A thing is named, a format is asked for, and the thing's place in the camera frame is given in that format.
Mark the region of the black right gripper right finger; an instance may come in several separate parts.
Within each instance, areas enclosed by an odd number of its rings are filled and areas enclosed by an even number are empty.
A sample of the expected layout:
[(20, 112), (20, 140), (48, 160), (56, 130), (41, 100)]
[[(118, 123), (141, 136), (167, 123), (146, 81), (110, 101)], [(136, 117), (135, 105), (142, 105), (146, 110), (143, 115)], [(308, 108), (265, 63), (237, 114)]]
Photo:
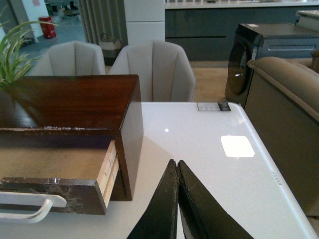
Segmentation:
[(181, 160), (177, 165), (179, 176), (178, 202), (183, 234), (186, 239), (251, 239), (217, 202), (203, 183)]

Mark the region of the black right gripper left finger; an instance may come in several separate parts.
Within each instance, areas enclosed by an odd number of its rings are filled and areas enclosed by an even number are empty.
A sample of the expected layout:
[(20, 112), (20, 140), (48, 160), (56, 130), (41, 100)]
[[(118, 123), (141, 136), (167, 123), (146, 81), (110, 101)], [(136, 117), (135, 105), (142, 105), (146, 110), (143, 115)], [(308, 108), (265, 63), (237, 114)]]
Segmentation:
[(171, 159), (145, 212), (128, 235), (129, 239), (174, 239), (177, 235), (178, 175)]

